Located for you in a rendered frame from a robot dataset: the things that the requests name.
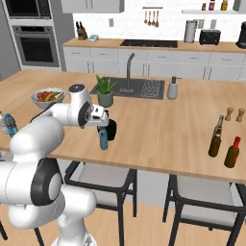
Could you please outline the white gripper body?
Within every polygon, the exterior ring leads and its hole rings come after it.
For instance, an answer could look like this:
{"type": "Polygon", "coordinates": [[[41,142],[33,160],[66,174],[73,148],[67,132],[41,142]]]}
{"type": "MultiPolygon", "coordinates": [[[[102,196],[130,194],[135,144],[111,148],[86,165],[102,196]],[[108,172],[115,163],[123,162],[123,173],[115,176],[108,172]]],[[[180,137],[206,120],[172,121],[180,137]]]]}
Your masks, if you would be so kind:
{"type": "Polygon", "coordinates": [[[109,125],[109,117],[105,112],[101,116],[92,115],[88,121],[88,125],[107,127],[109,125]]]}

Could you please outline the black glass bottle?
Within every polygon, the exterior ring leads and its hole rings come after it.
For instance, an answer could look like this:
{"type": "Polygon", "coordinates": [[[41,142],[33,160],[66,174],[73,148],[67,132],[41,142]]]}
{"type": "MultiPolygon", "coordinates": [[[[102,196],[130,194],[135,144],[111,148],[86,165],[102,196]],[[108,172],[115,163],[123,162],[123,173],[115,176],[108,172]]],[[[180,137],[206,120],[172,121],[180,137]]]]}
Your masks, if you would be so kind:
{"type": "Polygon", "coordinates": [[[105,126],[105,129],[108,134],[108,141],[113,141],[115,138],[116,129],[117,129],[116,122],[110,118],[110,114],[108,110],[104,110],[103,115],[100,117],[100,120],[104,122],[105,118],[108,118],[108,125],[105,126]]]}

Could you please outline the green plant in grey pot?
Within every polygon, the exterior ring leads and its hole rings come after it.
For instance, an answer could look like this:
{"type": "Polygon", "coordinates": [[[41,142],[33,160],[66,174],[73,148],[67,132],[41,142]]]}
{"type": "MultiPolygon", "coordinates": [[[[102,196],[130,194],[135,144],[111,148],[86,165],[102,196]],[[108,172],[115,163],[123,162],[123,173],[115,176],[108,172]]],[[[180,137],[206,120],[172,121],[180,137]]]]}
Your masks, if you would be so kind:
{"type": "Polygon", "coordinates": [[[108,108],[113,104],[113,88],[116,83],[112,83],[110,79],[103,79],[96,76],[97,87],[96,92],[98,96],[98,104],[104,108],[108,108]]]}

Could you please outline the bowl of fruit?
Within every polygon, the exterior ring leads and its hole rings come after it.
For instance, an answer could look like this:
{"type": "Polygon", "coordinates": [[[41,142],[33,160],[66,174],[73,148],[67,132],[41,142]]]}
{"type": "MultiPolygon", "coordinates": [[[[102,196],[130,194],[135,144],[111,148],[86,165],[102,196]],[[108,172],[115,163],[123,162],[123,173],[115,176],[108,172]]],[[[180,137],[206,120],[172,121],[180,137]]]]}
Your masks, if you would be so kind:
{"type": "Polygon", "coordinates": [[[43,88],[31,95],[32,101],[41,109],[47,108],[51,103],[61,103],[65,91],[57,87],[43,88]]]}

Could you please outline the grey tap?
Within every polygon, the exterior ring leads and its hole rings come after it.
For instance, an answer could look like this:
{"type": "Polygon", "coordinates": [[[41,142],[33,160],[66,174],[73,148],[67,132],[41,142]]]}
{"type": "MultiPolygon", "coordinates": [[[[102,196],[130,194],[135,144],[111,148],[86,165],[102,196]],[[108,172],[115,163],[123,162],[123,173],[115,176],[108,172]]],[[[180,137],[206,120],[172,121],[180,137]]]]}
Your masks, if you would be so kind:
{"type": "Polygon", "coordinates": [[[134,53],[130,55],[130,57],[127,60],[127,78],[122,80],[122,83],[126,84],[125,86],[121,86],[120,92],[125,94],[133,94],[135,90],[131,88],[130,82],[131,82],[131,63],[132,59],[135,56],[134,53]]]}

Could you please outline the grey soap dispenser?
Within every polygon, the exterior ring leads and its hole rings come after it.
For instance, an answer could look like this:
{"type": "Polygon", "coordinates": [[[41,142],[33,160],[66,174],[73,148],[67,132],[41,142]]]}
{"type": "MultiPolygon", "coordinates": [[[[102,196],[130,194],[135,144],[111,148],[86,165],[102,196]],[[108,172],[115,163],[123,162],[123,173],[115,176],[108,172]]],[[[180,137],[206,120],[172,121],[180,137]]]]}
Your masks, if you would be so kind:
{"type": "Polygon", "coordinates": [[[171,82],[169,83],[167,89],[167,98],[169,100],[175,100],[178,96],[178,84],[177,84],[178,77],[173,76],[171,78],[171,82]]]}

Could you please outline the white base cupboards run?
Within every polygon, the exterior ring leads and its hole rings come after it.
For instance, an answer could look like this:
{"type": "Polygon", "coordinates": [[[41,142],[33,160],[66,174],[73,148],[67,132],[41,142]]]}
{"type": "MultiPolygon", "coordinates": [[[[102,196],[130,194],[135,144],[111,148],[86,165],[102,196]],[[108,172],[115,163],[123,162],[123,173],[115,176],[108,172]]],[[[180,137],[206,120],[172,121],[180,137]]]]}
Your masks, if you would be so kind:
{"type": "Polygon", "coordinates": [[[246,55],[238,53],[64,47],[66,70],[141,77],[245,81],[246,55]]]}

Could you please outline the blue plastic bottle with label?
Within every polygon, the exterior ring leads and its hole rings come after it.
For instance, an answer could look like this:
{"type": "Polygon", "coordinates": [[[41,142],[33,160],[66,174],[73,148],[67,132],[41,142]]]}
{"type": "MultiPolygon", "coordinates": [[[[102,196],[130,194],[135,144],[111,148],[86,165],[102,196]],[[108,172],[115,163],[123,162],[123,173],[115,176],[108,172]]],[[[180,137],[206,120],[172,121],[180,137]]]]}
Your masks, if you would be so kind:
{"type": "Polygon", "coordinates": [[[5,115],[5,123],[8,128],[10,137],[13,137],[18,132],[18,129],[14,118],[9,113],[5,115]]]}

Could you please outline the knife block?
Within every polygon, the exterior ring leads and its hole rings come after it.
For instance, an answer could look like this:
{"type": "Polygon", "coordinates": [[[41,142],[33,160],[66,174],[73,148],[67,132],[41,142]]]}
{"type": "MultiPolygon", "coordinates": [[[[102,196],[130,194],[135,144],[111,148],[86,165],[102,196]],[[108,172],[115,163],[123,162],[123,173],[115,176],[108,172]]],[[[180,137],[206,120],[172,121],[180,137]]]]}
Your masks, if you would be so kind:
{"type": "Polygon", "coordinates": [[[82,25],[82,22],[76,22],[76,28],[77,28],[78,40],[86,40],[87,33],[86,33],[86,29],[82,25]]]}

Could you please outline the black hob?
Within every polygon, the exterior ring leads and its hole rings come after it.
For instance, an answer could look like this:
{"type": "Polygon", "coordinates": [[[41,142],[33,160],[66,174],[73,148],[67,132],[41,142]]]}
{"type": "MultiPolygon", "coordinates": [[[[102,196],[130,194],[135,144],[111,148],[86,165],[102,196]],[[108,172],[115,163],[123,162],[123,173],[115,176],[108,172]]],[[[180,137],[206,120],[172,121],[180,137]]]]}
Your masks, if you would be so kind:
{"type": "Polygon", "coordinates": [[[125,39],[120,46],[178,48],[177,40],[125,39]]]}

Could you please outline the clear plastic bottle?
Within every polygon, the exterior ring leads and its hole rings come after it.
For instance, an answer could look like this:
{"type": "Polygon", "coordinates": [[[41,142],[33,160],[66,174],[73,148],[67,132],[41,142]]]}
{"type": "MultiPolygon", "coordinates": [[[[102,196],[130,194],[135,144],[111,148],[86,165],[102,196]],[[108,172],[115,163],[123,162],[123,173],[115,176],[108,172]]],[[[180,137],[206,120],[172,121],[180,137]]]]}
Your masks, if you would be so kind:
{"type": "Polygon", "coordinates": [[[9,132],[8,132],[8,127],[5,123],[5,115],[0,111],[0,128],[2,130],[2,133],[4,135],[7,135],[9,132]]]}

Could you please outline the grey cylinder canister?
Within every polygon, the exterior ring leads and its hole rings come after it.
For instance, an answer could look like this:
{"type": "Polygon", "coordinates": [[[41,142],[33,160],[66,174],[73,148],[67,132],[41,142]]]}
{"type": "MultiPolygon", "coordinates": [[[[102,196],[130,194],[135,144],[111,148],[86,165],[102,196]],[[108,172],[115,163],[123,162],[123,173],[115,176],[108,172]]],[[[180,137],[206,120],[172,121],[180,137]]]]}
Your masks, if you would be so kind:
{"type": "Polygon", "coordinates": [[[195,40],[196,28],[196,20],[187,20],[185,23],[184,42],[192,43],[195,40]]]}

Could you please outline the wooden shaker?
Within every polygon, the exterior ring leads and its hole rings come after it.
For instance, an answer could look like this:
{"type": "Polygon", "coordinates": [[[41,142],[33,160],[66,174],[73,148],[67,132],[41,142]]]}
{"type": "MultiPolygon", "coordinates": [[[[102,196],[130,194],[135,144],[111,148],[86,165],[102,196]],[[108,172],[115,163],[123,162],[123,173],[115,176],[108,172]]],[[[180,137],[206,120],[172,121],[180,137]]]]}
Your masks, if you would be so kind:
{"type": "Polygon", "coordinates": [[[231,116],[232,116],[233,111],[234,111],[233,108],[231,108],[231,107],[227,108],[227,114],[226,114],[226,117],[225,117],[226,121],[230,121],[231,120],[231,116]]]}
{"type": "Polygon", "coordinates": [[[237,121],[237,122],[242,122],[242,117],[243,117],[243,114],[244,114],[245,111],[246,111],[246,110],[243,109],[243,108],[240,108],[240,109],[238,110],[238,116],[237,116],[237,118],[236,118],[236,121],[237,121]]]}

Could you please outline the red-capped brown glass bottle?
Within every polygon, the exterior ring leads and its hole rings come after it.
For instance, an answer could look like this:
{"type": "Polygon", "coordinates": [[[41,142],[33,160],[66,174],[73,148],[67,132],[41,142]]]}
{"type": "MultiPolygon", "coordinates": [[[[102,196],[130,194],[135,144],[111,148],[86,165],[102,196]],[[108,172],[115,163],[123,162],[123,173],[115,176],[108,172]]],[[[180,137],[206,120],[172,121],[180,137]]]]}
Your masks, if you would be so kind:
{"type": "Polygon", "coordinates": [[[228,149],[224,165],[228,168],[234,168],[237,157],[239,155],[239,142],[240,142],[240,137],[237,136],[234,139],[234,144],[228,149]]]}

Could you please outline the white wall cupboards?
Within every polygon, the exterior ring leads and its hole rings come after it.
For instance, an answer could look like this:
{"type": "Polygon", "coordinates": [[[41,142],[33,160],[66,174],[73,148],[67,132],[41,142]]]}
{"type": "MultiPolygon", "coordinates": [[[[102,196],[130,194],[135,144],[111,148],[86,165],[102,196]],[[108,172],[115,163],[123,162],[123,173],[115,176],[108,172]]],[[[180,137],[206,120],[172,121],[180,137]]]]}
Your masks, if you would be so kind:
{"type": "Polygon", "coordinates": [[[64,13],[122,13],[125,0],[61,0],[64,13]]]}

